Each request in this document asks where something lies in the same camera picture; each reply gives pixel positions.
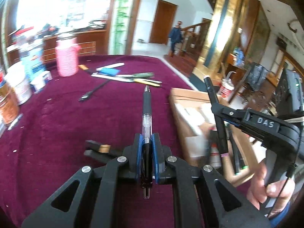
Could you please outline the right hand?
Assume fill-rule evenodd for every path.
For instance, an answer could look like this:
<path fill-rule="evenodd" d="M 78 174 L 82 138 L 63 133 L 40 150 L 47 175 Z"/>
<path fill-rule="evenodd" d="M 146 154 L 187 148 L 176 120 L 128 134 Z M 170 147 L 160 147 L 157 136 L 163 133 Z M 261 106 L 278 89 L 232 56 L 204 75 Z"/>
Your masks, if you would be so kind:
<path fill-rule="evenodd" d="M 288 205 L 295 190 L 295 182 L 294 180 L 288 180 L 284 188 L 285 180 L 270 183 L 265 186 L 264 179 L 267 174 L 267 169 L 264 161 L 265 160 L 262 160 L 259 163 L 258 168 L 251 179 L 246 198 L 258 210 L 260 209 L 260 205 L 263 204 L 267 198 L 276 198 L 277 202 L 269 214 L 269 218 L 273 218 L 283 212 Z"/>

